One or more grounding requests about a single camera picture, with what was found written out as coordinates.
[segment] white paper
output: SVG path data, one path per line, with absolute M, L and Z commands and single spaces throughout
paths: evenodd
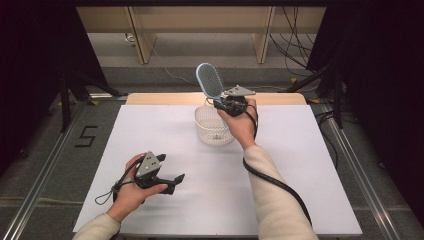
M 185 173 L 173 195 L 155 195 L 122 223 L 139 236 L 247 237 L 257 221 L 242 149 L 237 141 L 214 147 L 196 135 L 196 106 L 122 106 L 75 225 L 107 211 L 94 199 L 110 190 L 138 153 L 165 153 L 158 176 Z M 362 233 L 309 106 L 259 106 L 258 145 L 305 202 L 320 236 Z

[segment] human hand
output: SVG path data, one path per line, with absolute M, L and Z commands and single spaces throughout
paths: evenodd
M 146 153 L 134 156 L 130 161 L 127 162 L 125 169 L 128 169 L 135 161 L 145 155 Z M 134 179 L 135 173 L 136 168 L 134 166 L 128 172 L 126 178 Z M 115 202 L 106 213 L 117 222 L 122 222 L 122 220 L 124 220 L 124 218 L 132 211 L 136 210 L 146 198 L 164 191 L 167 187 L 168 185 L 166 184 L 159 184 L 151 188 L 142 189 L 137 186 L 136 183 L 124 184 L 121 186 Z
M 256 100 L 246 98 L 247 108 L 246 111 L 252 115 L 252 117 L 257 120 L 258 116 L 256 114 Z M 252 120 L 246 115 L 246 113 L 242 113 L 237 117 L 231 117 L 223 110 L 218 110 L 218 115 L 227 122 L 228 127 L 230 128 L 231 134 L 237 141 L 240 143 L 243 149 L 246 149 L 252 145 L 256 145 L 254 134 L 255 127 Z

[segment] clear plastic container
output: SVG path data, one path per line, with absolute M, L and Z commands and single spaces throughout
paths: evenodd
M 213 106 L 201 106 L 194 111 L 197 136 L 202 142 L 213 146 L 224 146 L 234 140 L 230 129 Z

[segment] wire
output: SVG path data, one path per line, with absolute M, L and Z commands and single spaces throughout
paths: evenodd
M 287 13 L 286 13 L 286 9 L 285 9 L 285 7 L 282 7 L 282 8 L 283 8 L 284 15 L 285 15 L 285 17 L 286 17 L 286 19 L 287 19 L 287 22 L 288 22 L 288 24 L 289 24 L 289 26 L 290 26 L 290 29 L 291 29 L 291 31 L 292 31 L 292 34 L 291 34 L 291 36 L 290 36 L 290 43 L 291 43 L 291 39 L 292 39 L 292 38 L 293 38 L 293 36 L 294 36 L 294 37 L 296 38 L 296 40 L 297 40 L 298 46 L 302 46 L 302 48 L 303 48 L 303 45 L 302 45 L 302 43 L 300 42 L 299 37 L 298 37 L 298 35 L 297 35 L 297 13 L 298 13 L 298 11 L 299 11 L 299 8 L 298 8 L 297 6 L 293 7 L 293 12 L 294 12 L 294 16 L 293 16 L 293 18 L 294 18 L 294 23 L 293 23 L 293 25 L 291 24 L 291 21 L 290 21 L 290 19 L 289 19 L 288 15 L 287 15 Z M 299 48 L 299 52 L 300 52 L 300 55 L 302 56 L 303 61 L 304 61 L 304 62 L 305 62 L 305 64 L 306 64 L 306 63 L 307 63 L 307 61 L 305 60 L 305 58 L 304 58 L 304 56 L 303 56 L 303 54 L 302 54 L 301 48 Z
M 309 37 L 309 34 L 305 34 L 306 37 L 309 39 L 309 41 L 311 42 L 312 45 L 314 45 L 314 41 L 312 41 L 311 37 Z
M 270 37 L 271 37 L 271 40 L 274 42 L 274 45 L 275 45 L 275 47 L 277 47 L 277 49 L 286 57 L 286 58 L 289 58 L 290 60 L 292 60 L 293 62 L 295 62 L 296 64 L 298 64 L 299 66 L 301 66 L 301 67 L 303 67 L 303 68 L 306 68 L 306 65 L 304 65 L 303 63 L 301 63 L 301 62 L 299 62 L 297 59 L 295 59 L 292 55 L 290 55 L 288 52 L 287 52 L 287 50 L 288 50 L 288 48 L 286 49 L 286 50 L 284 50 L 283 49 L 283 47 L 281 47 L 276 41 L 275 41 L 275 39 L 273 38 L 273 36 L 270 34 L 269 35 Z
M 252 105 L 247 105 L 247 106 L 251 106 L 251 107 L 253 107 L 253 109 L 255 109 L 256 120 L 253 118 L 253 116 L 250 113 L 247 112 L 247 110 L 245 110 L 245 109 L 242 109 L 242 110 L 243 110 L 244 113 L 246 113 L 246 115 L 250 118 L 250 120 L 252 120 L 252 123 L 253 123 L 253 126 L 254 126 L 254 130 L 255 130 L 254 131 L 254 134 L 253 134 L 253 138 L 256 138 L 256 134 L 257 134 L 257 131 L 258 131 L 258 126 L 259 126 L 259 115 L 258 115 L 258 111 L 257 111 L 256 107 L 254 107 Z M 311 217 L 309 215 L 308 209 L 306 208 L 306 205 L 303 202 L 302 198 L 299 196 L 299 194 L 297 194 L 297 192 L 295 190 L 293 190 L 291 187 L 289 187 L 287 184 L 281 182 L 280 180 L 275 179 L 275 178 L 273 178 L 271 176 L 268 176 L 268 175 L 266 175 L 264 173 L 259 172 L 256 169 L 254 169 L 252 166 L 250 166 L 246 162 L 246 160 L 244 159 L 244 157 L 243 157 L 243 166 L 246 168 L 246 170 L 248 172 L 252 173 L 253 175 L 255 175 L 255 176 L 257 176 L 257 177 L 259 177 L 259 178 L 261 178 L 261 179 L 263 179 L 263 180 L 265 180 L 265 181 L 267 181 L 267 182 L 269 182 L 269 183 L 271 183 L 271 184 L 273 184 L 273 185 L 275 185 L 277 187 L 280 187 L 281 189 L 283 189 L 283 190 L 287 191 L 288 193 L 290 193 L 297 200 L 297 202 L 299 203 L 300 207 L 303 210 L 303 213 L 305 214 L 306 218 L 308 219 L 309 223 L 312 226 L 312 220 L 311 220 Z
M 334 117 L 333 113 L 334 113 L 334 111 L 323 112 L 323 113 L 320 113 L 320 114 L 315 115 L 315 118 L 321 116 L 321 119 L 318 122 L 318 128 L 319 128 L 319 131 L 321 132 L 321 134 L 324 136 L 324 138 L 327 140 L 327 142 L 330 144 L 331 148 L 333 149 L 333 152 L 334 152 L 334 155 L 335 155 L 335 157 L 334 157 L 335 158 L 335 160 L 334 160 L 334 167 L 337 169 L 338 166 L 339 166 L 339 154 L 337 152 L 336 147 L 334 146 L 334 144 L 331 142 L 331 140 L 328 137 L 328 135 L 322 130 L 322 127 L 321 127 L 321 125 L 325 121 L 327 121 L 328 119 Z
M 156 50 L 155 50 L 155 48 L 153 47 L 153 45 L 149 42 L 149 39 L 147 39 L 147 37 L 145 37 L 145 35 L 144 35 L 144 34 L 143 34 L 143 37 L 144 37 L 144 39 L 146 40 L 146 42 L 149 44 L 149 46 L 152 48 L 153 53 L 156 55 L 156 57 L 158 57 L 159 61 L 161 61 L 162 63 L 164 63 L 165 61 L 163 61 L 162 57 L 160 57 L 160 56 L 159 56 L 159 54 L 156 52 Z M 168 68 L 167 68 L 167 67 L 164 67 L 164 68 L 165 68 L 166 73 L 167 73 L 170 77 L 175 78 L 175 79 L 182 80 L 182 81 L 184 81 L 184 82 L 186 82 L 186 83 L 188 83 L 188 84 L 194 85 L 194 86 L 199 86 L 199 84 L 198 84 L 198 83 L 192 83 L 192 82 L 190 82 L 189 80 L 187 80 L 187 79 L 185 79 L 185 78 L 183 78 L 183 77 L 178 77 L 178 76 L 174 76 L 174 75 L 172 75 L 172 74 L 168 71 Z
M 308 51 L 312 51 L 312 49 L 310 49 L 310 48 L 307 48 L 307 47 L 304 47 L 304 46 L 301 46 L 301 45 L 297 45 L 297 44 L 294 44 L 294 43 L 292 43 L 292 42 L 290 42 L 289 40 L 287 40 L 286 38 L 284 38 L 284 36 L 283 36 L 283 34 L 281 34 L 280 33 L 280 37 L 285 41 L 285 42 L 287 42 L 288 44 L 291 44 L 293 47 L 298 47 L 298 48 L 302 48 L 302 49 L 305 49 L 305 50 L 308 50 Z
M 135 166 L 135 165 L 137 165 L 137 164 L 139 164 L 142 160 L 144 159 L 144 156 L 143 157 L 141 157 L 141 158 L 139 158 L 139 159 L 137 159 L 135 162 L 133 162 L 132 164 L 131 164 L 131 166 L 129 166 L 126 170 L 125 170 L 125 172 L 124 172 L 124 174 L 121 176 L 121 178 L 112 186 L 112 188 L 110 189 L 110 191 L 109 192 L 107 192 L 107 193 L 105 193 L 105 194 L 103 194 L 103 195 L 100 195 L 100 196 L 98 196 L 98 197 L 96 197 L 96 199 L 94 199 L 94 201 L 98 204 L 98 205 L 103 205 L 103 204 L 105 204 L 106 202 L 107 202 L 107 200 L 109 200 L 109 198 L 110 198 L 110 196 L 112 196 L 112 194 L 114 194 L 114 199 L 116 198 L 116 194 L 119 192 L 119 190 L 121 189 L 121 187 L 123 186 L 123 185 L 125 185 L 125 184 L 128 184 L 128 183 L 133 183 L 133 182 L 126 182 L 126 183 L 122 183 L 123 181 L 124 181 L 124 179 L 125 179 L 125 177 L 127 176 L 127 174 L 130 172 L 130 170 Z M 103 201 L 103 202 L 98 202 L 97 200 L 98 199 L 100 199 L 100 198 L 102 198 L 102 197 L 105 197 L 105 196 L 107 196 L 107 198 L 106 198 L 106 200 L 105 201 Z

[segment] beige sleeve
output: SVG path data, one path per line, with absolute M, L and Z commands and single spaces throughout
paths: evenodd
M 271 156 L 259 146 L 244 151 L 257 171 L 285 182 Z M 287 191 L 249 173 L 259 223 L 259 239 L 318 239 L 297 200 Z
M 73 240 L 109 240 L 120 228 L 120 223 L 104 213 L 82 226 Z

